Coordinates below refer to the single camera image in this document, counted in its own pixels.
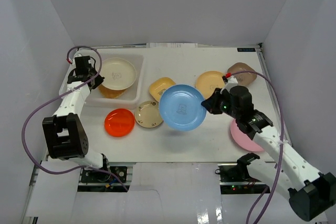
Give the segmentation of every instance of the purple cable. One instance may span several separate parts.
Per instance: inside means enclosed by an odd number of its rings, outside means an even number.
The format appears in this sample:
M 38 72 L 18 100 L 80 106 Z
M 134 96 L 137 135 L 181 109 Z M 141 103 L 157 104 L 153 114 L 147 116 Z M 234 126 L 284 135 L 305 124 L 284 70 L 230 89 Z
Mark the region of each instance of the purple cable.
M 101 58 L 100 54 L 98 53 L 98 51 L 97 51 L 96 49 L 94 49 L 94 48 L 92 48 L 92 47 L 88 47 L 88 46 L 75 46 L 75 47 L 70 48 L 69 51 L 68 51 L 68 53 L 67 53 L 67 60 L 68 60 L 68 62 L 70 62 L 70 61 L 69 61 L 70 53 L 71 53 L 74 49 L 78 49 L 78 48 L 88 48 L 88 49 L 93 50 L 93 51 L 98 55 L 98 57 L 99 57 L 100 65 L 99 65 L 99 69 L 98 69 L 97 73 L 96 73 L 93 77 L 91 77 L 91 78 L 90 78 L 89 80 L 87 80 L 86 82 L 83 82 L 82 84 L 76 86 L 73 90 L 77 90 L 77 89 L 83 87 L 84 85 L 88 84 L 89 82 L 91 82 L 93 79 L 95 79 L 95 78 L 99 75 L 99 73 L 100 73 L 100 71 L 101 71 L 101 66 L 102 66 L 102 58 Z M 36 114 L 36 112 L 38 112 L 39 110 L 41 110 L 41 109 L 44 108 L 45 106 L 51 104 L 52 102 L 55 102 L 56 100 L 58 100 L 58 99 L 64 97 L 65 95 L 70 94 L 71 92 L 73 92 L 73 90 L 69 90 L 69 91 L 67 91 L 67 92 L 65 92 L 65 93 L 63 93 L 63 94 L 60 94 L 59 96 L 57 96 L 57 97 L 51 99 L 50 101 L 47 101 L 47 102 L 45 102 L 44 104 L 40 105 L 40 106 L 39 106 L 38 108 L 36 108 L 31 114 L 29 114 L 29 116 L 27 117 L 27 119 L 25 120 L 25 122 L 24 122 L 24 124 L 23 124 L 23 126 L 22 126 L 21 140 L 22 140 L 22 145 L 23 145 L 23 148 L 25 149 L 25 152 L 27 153 L 27 155 L 28 155 L 28 157 L 30 158 L 30 160 L 31 160 L 31 161 L 32 161 L 32 162 L 33 162 L 39 169 L 41 169 L 41 170 L 43 170 L 44 172 L 49 173 L 49 174 L 54 174 L 54 175 L 65 174 L 65 173 L 72 172 L 73 170 L 76 170 L 76 169 L 85 168 L 86 166 L 85 166 L 85 165 L 80 165 L 80 166 L 76 166 L 76 167 L 74 167 L 74 168 L 71 168 L 71 169 L 69 169 L 69 170 L 63 170 L 62 172 L 54 172 L 54 171 L 45 169 L 43 166 L 40 165 L 40 163 L 39 163 L 36 159 L 34 159 L 34 157 L 32 156 L 32 154 L 30 153 L 30 151 L 29 151 L 29 149 L 28 149 L 28 146 L 27 146 L 27 143 L 26 143 L 26 136 L 25 136 L 25 134 L 26 134 L 26 127 L 27 127 L 27 124 L 28 124 L 29 120 L 33 117 L 33 115 Z M 94 167 L 89 167 L 89 168 L 92 169 L 92 170 L 95 170 L 96 172 L 102 172 L 102 173 L 106 173 L 106 174 L 109 174 L 109 175 L 113 176 L 113 177 L 114 177 L 114 178 L 115 178 L 115 179 L 122 185 L 122 187 L 123 187 L 126 191 L 128 191 L 128 189 L 127 189 L 127 187 L 124 185 L 124 183 L 121 182 L 120 179 L 119 179 L 115 174 L 113 174 L 113 173 L 111 173 L 111 172 L 108 172 L 108 171 L 106 171 L 106 170 L 100 170 L 100 169 L 97 169 L 97 168 L 94 168 Z
M 236 75 L 236 74 L 240 74 L 240 73 L 255 73 L 261 77 L 263 77 L 268 83 L 269 85 L 272 87 L 273 89 L 273 92 L 274 92 L 274 95 L 278 101 L 278 104 L 279 104 L 279 111 L 280 111 L 280 141 L 283 141 L 284 139 L 284 133 L 285 133 L 285 123 L 284 123 L 284 117 L 283 117 L 283 113 L 282 113 L 282 108 L 280 106 L 280 102 L 279 102 L 279 99 L 278 99 L 278 96 L 275 92 L 275 88 L 274 86 L 272 85 L 271 81 L 266 77 L 264 76 L 263 74 L 261 73 L 258 73 L 258 72 L 254 72 L 254 71 L 240 71 L 240 72 L 236 72 L 236 73 L 232 73 L 232 75 Z M 272 185 L 272 189 L 268 195 L 268 198 L 264 204 L 264 207 L 262 208 L 260 214 L 258 215 L 258 217 L 256 218 L 256 220 L 253 222 L 253 224 L 257 224 L 259 222 L 259 220 L 262 218 L 262 216 L 264 215 L 264 213 L 266 212 L 266 209 L 267 207 L 269 206 L 269 203 L 270 201 L 272 200 L 272 197 L 273 197 L 273 194 L 275 192 L 275 188 L 278 184 L 278 180 L 279 180 L 279 177 L 280 177 L 280 173 L 281 173 L 281 163 L 282 163 L 282 156 L 283 156 L 283 153 L 284 152 L 284 149 L 283 149 L 283 145 L 281 144 L 280 145 L 280 154 L 279 154 L 279 161 L 278 161 L 278 166 L 277 166 L 277 172 L 276 172 L 276 175 L 275 175 L 275 179 L 274 179 L 274 182 L 273 182 L 273 185 Z M 249 221 L 249 218 L 252 214 L 252 211 L 254 209 L 254 207 L 257 205 L 257 203 L 260 201 L 260 199 L 262 198 L 262 196 L 266 193 L 266 190 L 264 190 L 260 196 L 258 197 L 258 199 L 254 202 L 254 204 L 252 205 L 250 211 L 248 212 L 248 215 L 247 215 L 247 218 L 246 218 L 246 224 L 248 224 L 248 221 Z

